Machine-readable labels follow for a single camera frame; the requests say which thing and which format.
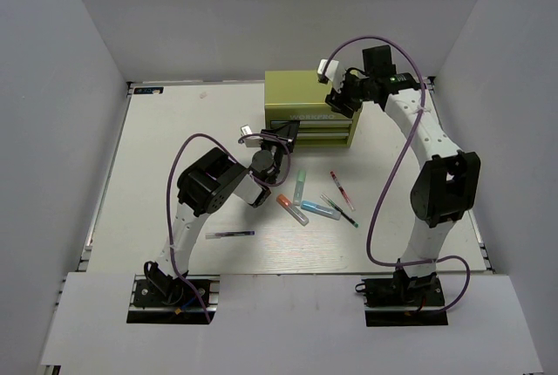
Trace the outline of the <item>green metal drawer toolbox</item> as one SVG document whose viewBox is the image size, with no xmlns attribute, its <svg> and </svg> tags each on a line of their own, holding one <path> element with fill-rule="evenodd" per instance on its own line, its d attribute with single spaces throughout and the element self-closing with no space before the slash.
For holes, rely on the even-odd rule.
<svg viewBox="0 0 558 375">
<path fill-rule="evenodd" d="M 330 85 L 317 81 L 313 71 L 266 71 L 264 117 L 275 129 L 290 121 L 299 123 L 298 147 L 349 147 L 359 114 L 348 119 L 325 103 Z"/>
</svg>

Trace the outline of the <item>orange highlighter pen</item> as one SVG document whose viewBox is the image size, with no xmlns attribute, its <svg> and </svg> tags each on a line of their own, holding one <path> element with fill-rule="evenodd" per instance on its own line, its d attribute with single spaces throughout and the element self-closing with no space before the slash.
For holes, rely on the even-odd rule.
<svg viewBox="0 0 558 375">
<path fill-rule="evenodd" d="M 276 201 L 281 207 L 289 213 L 300 225 L 306 226 L 309 223 L 309 218 L 296 207 L 285 195 L 279 194 Z"/>
</svg>

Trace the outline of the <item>blue highlighter pen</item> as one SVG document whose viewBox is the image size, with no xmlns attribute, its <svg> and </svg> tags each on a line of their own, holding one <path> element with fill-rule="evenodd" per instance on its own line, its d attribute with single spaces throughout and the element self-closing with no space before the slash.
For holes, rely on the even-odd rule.
<svg viewBox="0 0 558 375">
<path fill-rule="evenodd" d="M 327 217 L 332 220 L 339 221 L 341 213 L 334 208 L 326 207 L 311 201 L 302 201 L 301 208 L 304 211 L 310 212 L 315 215 Z"/>
</svg>

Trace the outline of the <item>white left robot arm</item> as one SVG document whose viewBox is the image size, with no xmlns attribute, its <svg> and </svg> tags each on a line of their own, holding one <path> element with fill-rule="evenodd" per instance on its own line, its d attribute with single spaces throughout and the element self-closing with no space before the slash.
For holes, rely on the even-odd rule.
<svg viewBox="0 0 558 375">
<path fill-rule="evenodd" d="M 284 183 L 299 127 L 298 120 L 259 133 L 243 127 L 239 142 L 257 149 L 247 167 L 205 133 L 193 134 L 183 143 L 167 178 L 167 240 L 159 257 L 144 265 L 148 286 L 163 304 L 176 304 L 186 297 L 190 258 L 209 216 L 231 195 L 258 208 L 270 196 L 271 188 Z M 209 140 L 215 147 L 175 176 L 180 157 L 196 138 Z"/>
</svg>

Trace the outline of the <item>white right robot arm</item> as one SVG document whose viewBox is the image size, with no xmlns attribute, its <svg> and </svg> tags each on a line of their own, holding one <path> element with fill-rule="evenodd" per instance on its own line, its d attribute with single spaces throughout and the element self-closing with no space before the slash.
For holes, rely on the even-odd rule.
<svg viewBox="0 0 558 375">
<path fill-rule="evenodd" d="M 413 151 L 419 165 L 410 203 L 415 214 L 403 255 L 392 264 L 393 291 L 402 303 L 416 303 L 433 285 L 441 249 L 455 224 L 473 207 L 480 177 L 480 157 L 465 152 L 442 129 L 426 105 L 427 88 L 417 67 L 399 73 L 392 61 L 395 44 L 388 42 L 363 51 L 359 75 L 340 67 L 333 58 L 321 60 L 320 82 L 331 85 L 325 102 L 350 119 L 362 104 L 372 102 L 405 136 L 403 151 Z"/>
</svg>

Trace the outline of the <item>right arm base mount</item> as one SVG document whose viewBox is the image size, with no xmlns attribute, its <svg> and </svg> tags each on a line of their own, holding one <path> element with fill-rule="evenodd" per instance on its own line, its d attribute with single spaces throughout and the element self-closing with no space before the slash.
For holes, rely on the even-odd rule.
<svg viewBox="0 0 558 375">
<path fill-rule="evenodd" d="M 366 278 L 355 286 L 364 297 L 367 327 L 434 327 L 447 326 L 446 300 L 440 280 L 429 286 L 406 290 L 392 278 Z"/>
</svg>

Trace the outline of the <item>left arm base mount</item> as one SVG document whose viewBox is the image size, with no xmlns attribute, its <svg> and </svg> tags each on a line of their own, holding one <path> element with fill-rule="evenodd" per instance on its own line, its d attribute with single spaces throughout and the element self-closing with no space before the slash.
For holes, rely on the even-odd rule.
<svg viewBox="0 0 558 375">
<path fill-rule="evenodd" d="M 190 282 L 198 290 L 210 319 L 213 319 L 218 306 L 220 278 L 193 276 Z M 182 281 L 179 281 L 178 287 L 170 296 L 165 297 L 144 276 L 134 278 L 126 322 L 128 324 L 209 324 L 196 295 Z"/>
</svg>

